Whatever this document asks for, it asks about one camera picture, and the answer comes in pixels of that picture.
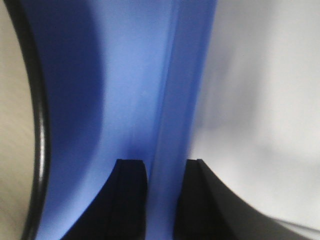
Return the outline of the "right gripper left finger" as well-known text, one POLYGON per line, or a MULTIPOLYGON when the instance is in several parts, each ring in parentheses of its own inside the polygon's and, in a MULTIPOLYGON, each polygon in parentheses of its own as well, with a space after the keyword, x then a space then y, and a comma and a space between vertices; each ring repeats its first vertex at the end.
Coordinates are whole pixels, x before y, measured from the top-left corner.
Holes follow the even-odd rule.
POLYGON ((142 160, 118 159, 65 240, 143 240, 148 179, 142 160))

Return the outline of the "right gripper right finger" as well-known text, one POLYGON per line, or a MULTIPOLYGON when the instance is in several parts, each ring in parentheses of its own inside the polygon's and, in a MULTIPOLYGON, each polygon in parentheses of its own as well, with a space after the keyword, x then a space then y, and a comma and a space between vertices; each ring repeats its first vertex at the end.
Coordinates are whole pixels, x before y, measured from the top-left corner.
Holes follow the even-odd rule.
POLYGON ((201 160, 187 160, 175 240, 318 240, 319 230, 264 215, 232 192, 201 160))

